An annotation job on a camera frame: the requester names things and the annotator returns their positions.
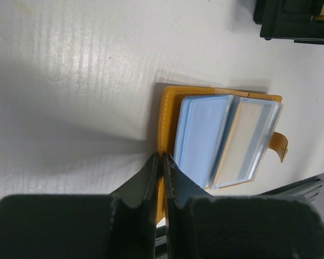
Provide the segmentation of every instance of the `table surface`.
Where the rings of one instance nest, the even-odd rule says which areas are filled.
[[[324,172],[324,46],[265,41],[249,0],[0,0],[0,198],[109,193],[156,150],[170,84],[283,96],[284,163],[259,194]]]

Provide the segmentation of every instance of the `white tabletop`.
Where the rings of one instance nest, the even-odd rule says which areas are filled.
[[[324,46],[259,37],[255,1],[0,0],[0,198],[108,193],[156,150],[170,84],[283,96],[284,163],[258,194],[324,172]]]

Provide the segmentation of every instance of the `table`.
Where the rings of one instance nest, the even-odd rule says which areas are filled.
[[[0,199],[109,193],[156,150],[166,85],[283,96],[284,163],[259,194],[324,172],[324,46],[265,41],[248,0],[0,1]]]

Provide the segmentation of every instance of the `black plastic object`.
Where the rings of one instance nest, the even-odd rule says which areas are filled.
[[[2,199],[0,258],[154,258],[159,158],[109,195]]]
[[[296,198],[212,197],[163,157],[168,258],[324,258],[324,226]]]
[[[324,22],[314,20],[323,0],[257,0],[254,21],[260,37],[293,39],[297,43],[323,44]]]

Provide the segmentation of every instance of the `white table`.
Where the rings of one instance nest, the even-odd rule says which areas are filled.
[[[284,98],[258,194],[324,172],[324,46],[265,41],[254,1],[0,0],[0,198],[108,193],[156,150],[167,84]]]

